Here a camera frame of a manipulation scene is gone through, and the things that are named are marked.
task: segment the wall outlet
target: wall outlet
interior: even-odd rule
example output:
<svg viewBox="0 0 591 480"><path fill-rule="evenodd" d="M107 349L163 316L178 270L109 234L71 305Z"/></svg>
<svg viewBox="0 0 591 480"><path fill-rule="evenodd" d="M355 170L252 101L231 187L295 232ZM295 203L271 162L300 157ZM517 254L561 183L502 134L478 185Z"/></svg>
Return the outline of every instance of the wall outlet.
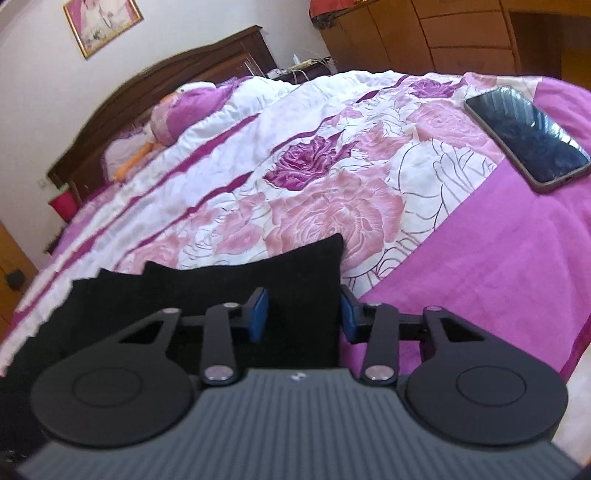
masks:
<svg viewBox="0 0 591 480"><path fill-rule="evenodd" d="M44 190L49 185L49 179L47 177L43 177L42 179L37 180L37 186Z"/></svg>

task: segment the picture frame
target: picture frame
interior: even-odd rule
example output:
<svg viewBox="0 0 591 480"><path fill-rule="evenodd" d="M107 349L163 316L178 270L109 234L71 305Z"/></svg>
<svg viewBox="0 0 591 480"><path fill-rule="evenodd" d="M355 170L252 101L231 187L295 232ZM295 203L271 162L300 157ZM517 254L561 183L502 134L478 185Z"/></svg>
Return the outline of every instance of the picture frame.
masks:
<svg viewBox="0 0 591 480"><path fill-rule="evenodd" d="M70 0L63 9L85 59L144 19L135 0Z"/></svg>

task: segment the white logo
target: white logo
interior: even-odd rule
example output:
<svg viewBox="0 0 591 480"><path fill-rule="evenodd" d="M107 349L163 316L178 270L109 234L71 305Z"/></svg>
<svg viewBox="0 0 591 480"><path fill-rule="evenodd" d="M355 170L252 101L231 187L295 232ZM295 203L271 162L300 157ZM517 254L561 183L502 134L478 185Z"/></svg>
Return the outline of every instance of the white logo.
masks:
<svg viewBox="0 0 591 480"><path fill-rule="evenodd" d="M306 375L304 372L298 372L293 375L290 375L290 378L295 382L301 382L302 380L308 378L308 375Z"/></svg>

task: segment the bed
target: bed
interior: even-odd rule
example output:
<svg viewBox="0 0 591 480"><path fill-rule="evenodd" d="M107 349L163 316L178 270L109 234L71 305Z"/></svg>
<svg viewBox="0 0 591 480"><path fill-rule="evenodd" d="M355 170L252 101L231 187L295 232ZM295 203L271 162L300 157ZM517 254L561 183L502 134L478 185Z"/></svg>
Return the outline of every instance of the bed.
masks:
<svg viewBox="0 0 591 480"><path fill-rule="evenodd" d="M555 437L591 453L591 180L537 196L463 112L510 85L591 150L591 93L554 79L347 72L299 87L274 68L260 27L164 60L124 84L50 170L82 208L15 312L0 367L47 321L72 281L147 261L190 269L273 257L341 233L342 282L418 313L440 304L540 358L568 382ZM108 184L117 133L195 80L254 76L132 180ZM343 342L358 371L363 346ZM401 366L419 361L413 346Z"/></svg>

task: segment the phone case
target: phone case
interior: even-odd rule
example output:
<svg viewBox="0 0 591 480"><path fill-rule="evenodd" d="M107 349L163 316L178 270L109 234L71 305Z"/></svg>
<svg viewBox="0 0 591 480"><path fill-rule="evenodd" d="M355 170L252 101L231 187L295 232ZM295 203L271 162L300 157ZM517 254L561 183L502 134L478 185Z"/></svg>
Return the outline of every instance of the phone case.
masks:
<svg viewBox="0 0 591 480"><path fill-rule="evenodd" d="M552 192L553 190L558 189L560 186L564 185L570 180L574 180L576 178L584 176L586 173L589 173L591 170L591 163L587 163L585 166L581 168L577 168L573 170L569 174L563 175L557 179L552 181L548 181L545 183L539 182L534 179L530 172L525 168L525 166L520 162L519 158L511 151L511 149L501 140L499 135L478 115L468 103L464 102L464 107L468 114L478 123L480 127L496 142L499 148L507 155L510 162L513 164L515 168L521 173L521 176L527 181L530 185L530 188L537 193L548 193Z"/></svg>

